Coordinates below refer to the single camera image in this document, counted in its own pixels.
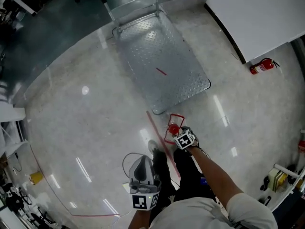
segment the white t-shirt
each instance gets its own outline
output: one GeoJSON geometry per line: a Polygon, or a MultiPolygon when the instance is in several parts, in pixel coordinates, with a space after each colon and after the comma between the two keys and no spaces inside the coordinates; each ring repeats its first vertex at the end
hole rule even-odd
{"type": "Polygon", "coordinates": [[[210,198],[190,198],[172,203],[151,224],[151,229],[231,229],[238,222],[249,229],[276,229],[275,218],[265,205],[244,194],[227,204],[230,221],[210,198]]]}

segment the t-shirt sleeve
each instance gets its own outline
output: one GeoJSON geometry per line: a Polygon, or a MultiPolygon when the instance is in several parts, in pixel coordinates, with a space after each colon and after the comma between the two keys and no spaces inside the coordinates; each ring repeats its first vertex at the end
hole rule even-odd
{"type": "Polygon", "coordinates": [[[245,193],[236,194],[229,200],[227,212],[234,224],[240,222],[250,229],[277,228],[271,210],[245,193]]]}

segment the person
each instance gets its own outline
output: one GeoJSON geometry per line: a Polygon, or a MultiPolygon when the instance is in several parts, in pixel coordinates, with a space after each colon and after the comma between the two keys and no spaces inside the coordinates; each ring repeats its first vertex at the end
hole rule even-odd
{"type": "Polygon", "coordinates": [[[272,212],[254,198],[243,193],[229,175],[209,159],[201,149],[176,149],[174,161],[180,173],[180,188],[171,183],[166,154],[155,141],[149,141],[153,168],[160,176],[162,188],[157,205],[150,211],[137,210],[129,229],[276,229],[272,212]],[[225,217],[216,198],[228,213],[225,217]]]}

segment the fire extinguisher label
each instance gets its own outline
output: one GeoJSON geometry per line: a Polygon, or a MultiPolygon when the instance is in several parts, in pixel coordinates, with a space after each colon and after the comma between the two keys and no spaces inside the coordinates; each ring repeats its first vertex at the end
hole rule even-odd
{"type": "Polygon", "coordinates": [[[263,64],[261,64],[261,65],[257,66],[257,67],[255,68],[255,70],[256,70],[257,73],[260,73],[260,72],[265,71],[266,68],[264,67],[263,64]]]}

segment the gray floor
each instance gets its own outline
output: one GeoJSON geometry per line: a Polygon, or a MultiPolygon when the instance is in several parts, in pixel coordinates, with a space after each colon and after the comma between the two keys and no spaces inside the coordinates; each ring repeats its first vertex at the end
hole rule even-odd
{"type": "MultiPolygon", "coordinates": [[[[150,155],[147,139],[159,141],[149,116],[164,136],[169,113],[184,115],[202,148],[255,198],[274,163],[292,161],[304,127],[305,82],[291,45],[266,55],[280,69],[251,75],[203,4],[169,17],[212,86],[166,113],[150,112],[105,28],[69,48],[26,91],[33,152],[20,148],[23,170],[14,180],[55,219],[78,228],[127,228],[134,211],[122,186],[128,181],[122,159],[129,152],[150,155]],[[32,186],[25,174],[39,169],[36,160],[46,179],[32,186]],[[108,216],[116,211],[119,217],[108,216]]],[[[130,156],[125,168],[136,158],[130,156]]]]}
{"type": "Polygon", "coordinates": [[[35,16],[26,14],[4,51],[6,96],[16,104],[34,79],[68,48],[110,22],[101,0],[50,0],[35,16]]]}

